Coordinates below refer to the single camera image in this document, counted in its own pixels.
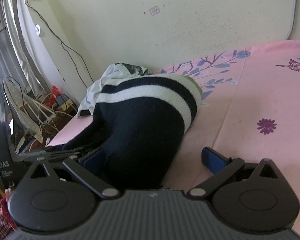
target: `white cloth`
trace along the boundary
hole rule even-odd
[[[106,81],[110,78],[131,78],[137,77],[139,75],[143,76],[147,73],[147,69],[144,67],[133,66],[125,64],[124,66],[122,63],[119,64],[111,64],[106,71],[103,73],[101,78],[95,81],[90,87],[87,89],[87,95],[82,100],[79,109],[78,109],[78,116],[82,110],[89,110],[91,114],[93,114],[94,107],[96,105],[97,99],[103,86],[105,85]]]

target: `butterfly print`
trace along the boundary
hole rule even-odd
[[[294,61],[293,59],[290,59],[289,65],[276,65],[279,67],[288,67],[291,70],[300,71],[300,63],[297,61]]]

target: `white leaf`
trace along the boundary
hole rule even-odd
[[[207,106],[210,106],[210,104],[205,103],[205,102],[202,102],[202,103],[201,103],[201,107],[207,107]]]

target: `striped sweater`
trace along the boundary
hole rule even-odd
[[[199,110],[201,93],[193,79],[173,74],[110,79],[92,123],[63,150],[102,141],[101,179],[121,190],[158,188]]]

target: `purple flower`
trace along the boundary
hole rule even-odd
[[[257,122],[257,125],[259,125],[260,127],[258,127],[257,129],[262,129],[260,133],[263,134],[269,134],[270,132],[273,132],[273,130],[277,129],[276,128],[276,123],[274,123],[274,120],[271,119],[263,119],[259,120],[259,122]]]

